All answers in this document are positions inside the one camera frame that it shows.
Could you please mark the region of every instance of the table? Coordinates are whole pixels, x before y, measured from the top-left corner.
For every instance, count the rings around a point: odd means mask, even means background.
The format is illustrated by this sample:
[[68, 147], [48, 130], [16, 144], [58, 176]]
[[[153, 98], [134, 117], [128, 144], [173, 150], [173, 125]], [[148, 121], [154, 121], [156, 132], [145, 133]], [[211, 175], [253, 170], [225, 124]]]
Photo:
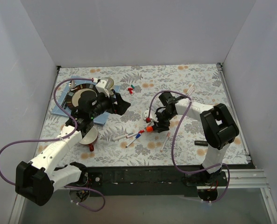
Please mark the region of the table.
[[[94, 152], [87, 146], [77, 144], [59, 163], [59, 166], [73, 161], [86, 166], [162, 166], [172, 165], [170, 147], [171, 139], [180, 116], [170, 121], [170, 140], [164, 150], [160, 151], [166, 132], [144, 133], [134, 144], [126, 148], [129, 139], [113, 142], [113, 138], [126, 132], [138, 132], [146, 124], [142, 113], [149, 109], [152, 97], [161, 90], [173, 90], [186, 93], [194, 83], [195, 92], [192, 100], [203, 104], [223, 103], [231, 108], [215, 64], [187, 64], [160, 66], [123, 66], [97, 68], [61, 68], [56, 84], [70, 78], [80, 76], [111, 77], [115, 85], [120, 85], [120, 93], [124, 100], [131, 103], [131, 107], [123, 116], [110, 115], [104, 126], [95, 125], [98, 129], [98, 141], [94, 145]], [[127, 88], [134, 85], [134, 95], [130, 95]], [[64, 85], [57, 92], [61, 95]], [[66, 117], [52, 115], [54, 100], [51, 99], [43, 125], [41, 139], [55, 138], [66, 122]], [[159, 99], [153, 104], [153, 109], [162, 106]], [[195, 146], [194, 140], [205, 140], [201, 123], [191, 118], [185, 118], [179, 129], [175, 144], [175, 160], [178, 165], [199, 165], [205, 158], [206, 147]], [[48, 143], [40, 143], [36, 154], [40, 153]], [[226, 152], [224, 163], [247, 164], [245, 146], [241, 136], [237, 136]]]

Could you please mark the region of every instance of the robotic arm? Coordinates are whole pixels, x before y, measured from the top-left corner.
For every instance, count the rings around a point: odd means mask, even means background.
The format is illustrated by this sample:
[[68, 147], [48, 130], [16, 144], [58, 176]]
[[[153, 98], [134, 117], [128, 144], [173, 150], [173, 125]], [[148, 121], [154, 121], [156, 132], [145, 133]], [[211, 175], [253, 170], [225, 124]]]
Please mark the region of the robotic arm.
[[[170, 120], [174, 116], [184, 114], [190, 100], [183, 96], [176, 98], [169, 92], [162, 93], [159, 99], [164, 107], [158, 108], [155, 113], [151, 112], [150, 118], [154, 121], [153, 130], [162, 132], [169, 130]], [[149, 121], [148, 114], [147, 110], [143, 115], [147, 121]], [[208, 151], [200, 168], [221, 164], [227, 148], [239, 134], [239, 129], [228, 108], [224, 104], [212, 106], [192, 102], [186, 115], [202, 123], [208, 142]], [[212, 183], [220, 171], [221, 165], [200, 173], [200, 178], [204, 183]]]
[[82, 89], [82, 85], [79, 87], [78, 103], [71, 113], [77, 121], [77, 130], [70, 137], [61, 139], [75, 128], [70, 118], [57, 136], [61, 140], [48, 145], [30, 162], [22, 161], [16, 168], [15, 191], [40, 206], [46, 204], [57, 189], [70, 183], [84, 182], [87, 172], [83, 164], [73, 162], [57, 171], [55, 169], [75, 144], [92, 135], [93, 119], [104, 112], [123, 115], [131, 105], [110, 89], [111, 79], [93, 80], [97, 84], [91, 85], [90, 89]]

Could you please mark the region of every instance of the leaf pattern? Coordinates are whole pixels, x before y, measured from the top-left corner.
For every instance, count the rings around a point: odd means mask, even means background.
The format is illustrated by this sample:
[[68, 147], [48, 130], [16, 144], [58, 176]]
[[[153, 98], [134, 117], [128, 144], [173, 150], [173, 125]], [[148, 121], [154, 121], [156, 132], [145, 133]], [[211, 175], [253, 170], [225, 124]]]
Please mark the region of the leaf pattern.
[[[177, 115], [170, 120], [170, 139], [161, 150], [166, 132], [143, 133], [142, 136], [128, 148], [125, 146], [130, 139], [113, 142], [113, 138], [129, 132], [138, 132], [145, 127], [142, 113], [149, 108], [153, 96], [161, 90], [173, 90], [186, 93], [189, 85], [194, 83], [195, 92], [192, 100], [203, 104], [214, 105], [224, 103], [229, 106], [223, 89], [221, 78], [214, 64], [161, 65], [161, 66], [129, 66], [129, 67], [98, 67], [98, 68], [61, 68], [57, 83], [70, 78], [80, 77], [111, 77], [115, 85], [121, 87], [120, 93], [131, 106], [123, 116], [110, 114], [104, 126], [95, 125], [98, 130], [98, 140], [94, 152], [87, 146], [76, 144], [59, 163], [64, 166], [73, 161], [86, 166], [162, 166], [172, 165], [170, 157], [171, 140], [181, 118]], [[128, 88], [135, 86], [134, 94], [130, 95]], [[55, 138], [67, 118], [52, 115], [55, 106], [51, 99], [42, 129], [41, 138]], [[154, 100], [152, 109], [162, 106], [160, 100]], [[194, 140], [205, 140], [200, 122], [185, 118], [179, 129], [175, 142], [175, 160], [178, 165], [199, 165], [205, 158], [206, 148], [195, 146]], [[38, 144], [36, 154], [48, 143]], [[247, 163], [244, 145], [238, 136], [226, 152], [225, 163]]]

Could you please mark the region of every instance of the white wall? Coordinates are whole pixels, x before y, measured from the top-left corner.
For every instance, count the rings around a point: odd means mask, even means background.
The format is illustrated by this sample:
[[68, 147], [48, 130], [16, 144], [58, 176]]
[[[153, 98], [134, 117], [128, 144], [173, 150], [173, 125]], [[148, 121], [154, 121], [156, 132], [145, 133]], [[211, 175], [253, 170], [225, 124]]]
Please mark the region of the white wall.
[[[38, 138], [56, 77], [56, 67], [19, 0], [0, 0], [0, 149], [14, 140]], [[14, 181], [36, 144], [1, 155], [1, 170]], [[0, 178], [0, 224], [8, 223], [14, 186]]]
[[255, 0], [21, 0], [56, 65], [223, 62]]
[[254, 163], [277, 208], [277, 0], [257, 0], [224, 63]]

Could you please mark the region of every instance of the red object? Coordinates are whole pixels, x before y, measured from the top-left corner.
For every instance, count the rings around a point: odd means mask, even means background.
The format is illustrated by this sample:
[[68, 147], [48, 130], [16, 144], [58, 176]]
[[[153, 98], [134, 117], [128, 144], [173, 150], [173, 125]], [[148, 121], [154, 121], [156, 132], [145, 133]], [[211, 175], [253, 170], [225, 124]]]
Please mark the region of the red object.
[[91, 152], [93, 152], [95, 150], [95, 148], [93, 147], [93, 144], [89, 144], [88, 146], [89, 146]]
[[154, 129], [152, 126], [146, 127], [147, 132], [152, 132]]

